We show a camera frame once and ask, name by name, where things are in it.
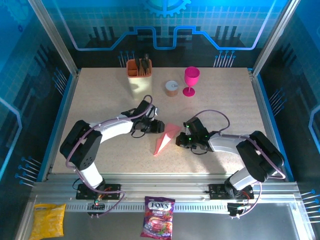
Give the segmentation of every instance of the glass panel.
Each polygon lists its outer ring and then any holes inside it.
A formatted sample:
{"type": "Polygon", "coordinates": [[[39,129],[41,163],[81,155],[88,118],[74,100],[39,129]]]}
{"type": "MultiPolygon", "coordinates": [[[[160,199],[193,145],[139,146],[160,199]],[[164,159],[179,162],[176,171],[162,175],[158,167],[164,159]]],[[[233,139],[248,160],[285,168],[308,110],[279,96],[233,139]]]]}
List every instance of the glass panel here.
{"type": "MultiPolygon", "coordinates": [[[[319,12],[318,0],[301,0],[260,73],[293,176],[301,193],[315,189],[314,197],[320,192],[319,12]]],[[[317,205],[306,197],[309,207],[317,205]]],[[[313,227],[319,236],[320,225],[313,227]]]]}
{"type": "Polygon", "coordinates": [[[70,73],[28,1],[0,16],[0,239],[14,239],[70,73]]]}
{"type": "Polygon", "coordinates": [[[287,0],[44,0],[74,61],[252,68],[287,0]]]}

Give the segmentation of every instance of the yellow bag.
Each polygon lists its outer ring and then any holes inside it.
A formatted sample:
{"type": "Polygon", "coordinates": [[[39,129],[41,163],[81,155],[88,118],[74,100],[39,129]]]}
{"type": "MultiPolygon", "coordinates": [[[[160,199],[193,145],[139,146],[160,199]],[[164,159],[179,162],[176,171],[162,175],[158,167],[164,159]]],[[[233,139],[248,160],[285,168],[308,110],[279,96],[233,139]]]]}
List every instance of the yellow bag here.
{"type": "Polygon", "coordinates": [[[63,237],[65,209],[66,204],[36,204],[29,240],[63,237]]]}

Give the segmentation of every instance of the pen holder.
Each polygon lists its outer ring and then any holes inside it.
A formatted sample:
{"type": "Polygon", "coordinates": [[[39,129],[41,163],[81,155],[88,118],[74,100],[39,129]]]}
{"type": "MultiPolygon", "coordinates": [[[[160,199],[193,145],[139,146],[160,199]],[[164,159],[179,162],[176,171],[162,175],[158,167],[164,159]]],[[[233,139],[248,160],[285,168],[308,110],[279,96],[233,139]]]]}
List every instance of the pen holder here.
{"type": "Polygon", "coordinates": [[[152,62],[149,59],[149,68],[145,72],[141,58],[139,60],[139,71],[135,59],[130,59],[126,63],[126,73],[134,100],[141,100],[145,95],[152,95],[152,62]]]}

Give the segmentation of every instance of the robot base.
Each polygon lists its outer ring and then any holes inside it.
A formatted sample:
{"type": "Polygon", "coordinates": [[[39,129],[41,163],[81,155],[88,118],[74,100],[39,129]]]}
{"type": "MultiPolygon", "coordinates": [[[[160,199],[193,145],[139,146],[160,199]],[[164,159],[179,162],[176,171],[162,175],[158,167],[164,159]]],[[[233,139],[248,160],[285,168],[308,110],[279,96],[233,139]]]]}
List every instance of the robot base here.
{"type": "Polygon", "coordinates": [[[209,194],[210,200],[248,199],[248,197],[245,194],[243,194],[243,192],[245,192],[250,199],[255,199],[254,191],[251,185],[248,185],[244,189],[239,191],[239,193],[236,194],[235,197],[231,197],[227,193],[224,184],[209,184],[208,187],[209,191],[206,191],[205,193],[209,194]]]}
{"type": "MultiPolygon", "coordinates": [[[[105,184],[104,189],[106,191],[119,191],[121,190],[120,184],[105,184]]],[[[75,199],[77,200],[96,200],[97,193],[91,191],[89,188],[87,188],[84,184],[79,184],[75,199]]],[[[101,197],[102,200],[119,200],[120,199],[120,193],[112,193],[112,194],[105,194],[101,197]]]]}

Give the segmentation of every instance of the small round container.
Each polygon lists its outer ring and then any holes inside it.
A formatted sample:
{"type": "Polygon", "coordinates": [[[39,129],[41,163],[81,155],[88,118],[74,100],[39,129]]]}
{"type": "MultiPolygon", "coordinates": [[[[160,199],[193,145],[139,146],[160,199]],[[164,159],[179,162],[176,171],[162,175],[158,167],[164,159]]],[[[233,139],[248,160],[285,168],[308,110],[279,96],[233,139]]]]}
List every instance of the small round container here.
{"type": "Polygon", "coordinates": [[[178,83],[176,81],[167,81],[165,83],[165,94],[169,97],[174,97],[178,94],[178,83]]]}

